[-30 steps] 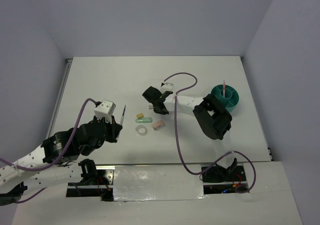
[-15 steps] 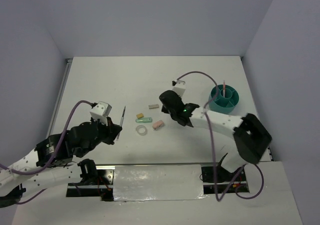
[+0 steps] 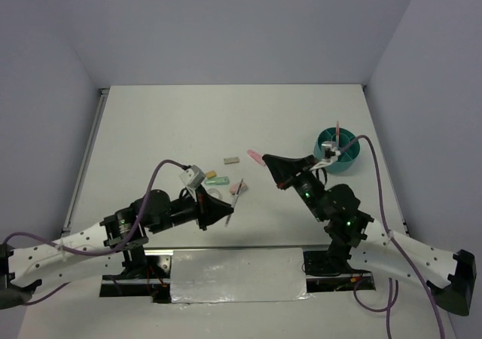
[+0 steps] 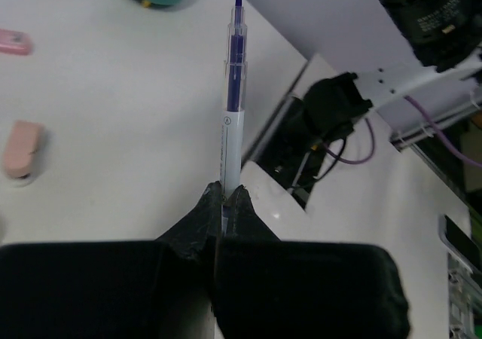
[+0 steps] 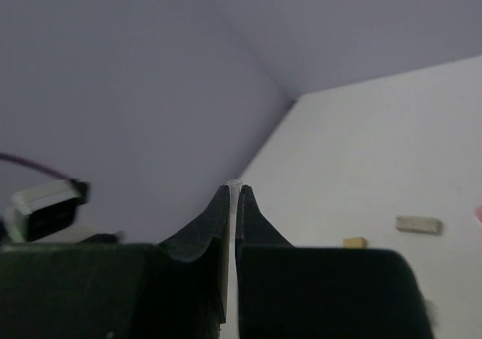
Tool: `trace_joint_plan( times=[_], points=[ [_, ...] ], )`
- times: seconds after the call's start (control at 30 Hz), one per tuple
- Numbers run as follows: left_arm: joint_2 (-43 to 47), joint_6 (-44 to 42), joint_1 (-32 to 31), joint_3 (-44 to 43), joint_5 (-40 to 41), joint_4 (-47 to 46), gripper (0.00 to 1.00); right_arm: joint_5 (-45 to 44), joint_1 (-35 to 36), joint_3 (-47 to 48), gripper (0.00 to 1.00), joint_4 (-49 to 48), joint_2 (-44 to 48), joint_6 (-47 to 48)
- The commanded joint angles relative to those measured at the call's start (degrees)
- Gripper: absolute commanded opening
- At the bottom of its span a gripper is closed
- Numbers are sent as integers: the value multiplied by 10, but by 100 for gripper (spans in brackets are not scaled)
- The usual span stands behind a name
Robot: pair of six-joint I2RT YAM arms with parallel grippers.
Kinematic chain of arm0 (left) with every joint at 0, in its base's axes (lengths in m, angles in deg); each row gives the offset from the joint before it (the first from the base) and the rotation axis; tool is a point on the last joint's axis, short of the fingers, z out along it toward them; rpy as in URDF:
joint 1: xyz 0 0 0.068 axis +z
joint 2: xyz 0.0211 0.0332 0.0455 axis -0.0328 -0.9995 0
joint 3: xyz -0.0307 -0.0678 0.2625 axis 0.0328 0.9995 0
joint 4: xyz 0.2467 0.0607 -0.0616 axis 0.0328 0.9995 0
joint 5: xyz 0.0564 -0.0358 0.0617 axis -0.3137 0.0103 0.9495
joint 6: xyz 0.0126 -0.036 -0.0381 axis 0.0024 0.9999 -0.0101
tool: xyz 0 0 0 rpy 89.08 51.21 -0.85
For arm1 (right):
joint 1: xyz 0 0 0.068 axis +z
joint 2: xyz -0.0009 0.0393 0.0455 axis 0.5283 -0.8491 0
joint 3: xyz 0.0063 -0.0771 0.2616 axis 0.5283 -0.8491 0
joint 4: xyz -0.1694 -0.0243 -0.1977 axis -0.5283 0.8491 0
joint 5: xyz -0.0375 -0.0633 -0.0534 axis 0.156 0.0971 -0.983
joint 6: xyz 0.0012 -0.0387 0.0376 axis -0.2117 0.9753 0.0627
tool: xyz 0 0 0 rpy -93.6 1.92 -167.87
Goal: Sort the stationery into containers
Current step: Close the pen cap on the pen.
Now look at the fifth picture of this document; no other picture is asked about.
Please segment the clear ballpoint pen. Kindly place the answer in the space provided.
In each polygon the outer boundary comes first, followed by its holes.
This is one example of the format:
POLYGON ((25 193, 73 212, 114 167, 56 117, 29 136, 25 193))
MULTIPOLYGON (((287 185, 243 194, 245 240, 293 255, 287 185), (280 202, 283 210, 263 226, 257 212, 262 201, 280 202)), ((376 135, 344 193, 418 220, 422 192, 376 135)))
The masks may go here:
POLYGON ((227 287, 227 322, 226 325, 237 333, 238 326, 238 309, 237 309, 237 276, 236 276, 236 255, 235 255, 235 237, 236 237, 236 214, 239 199, 239 193, 243 186, 240 179, 231 179, 227 182, 230 189, 230 257, 229 257, 229 275, 227 287))

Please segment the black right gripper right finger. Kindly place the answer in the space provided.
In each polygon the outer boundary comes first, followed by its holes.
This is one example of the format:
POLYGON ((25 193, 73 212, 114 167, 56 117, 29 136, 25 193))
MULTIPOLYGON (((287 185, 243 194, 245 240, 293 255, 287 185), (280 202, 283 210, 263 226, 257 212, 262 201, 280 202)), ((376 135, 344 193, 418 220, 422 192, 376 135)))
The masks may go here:
POLYGON ((243 186, 236 214, 241 338, 431 338, 410 265, 388 249, 296 247, 243 186))

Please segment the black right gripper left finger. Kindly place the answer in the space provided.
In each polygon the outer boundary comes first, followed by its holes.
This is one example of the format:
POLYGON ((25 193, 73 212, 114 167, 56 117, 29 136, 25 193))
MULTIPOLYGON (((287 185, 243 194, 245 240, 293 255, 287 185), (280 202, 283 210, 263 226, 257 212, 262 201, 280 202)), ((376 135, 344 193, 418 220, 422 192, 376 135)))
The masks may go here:
POLYGON ((157 245, 10 244, 3 338, 217 338, 227 315, 230 190, 157 245))

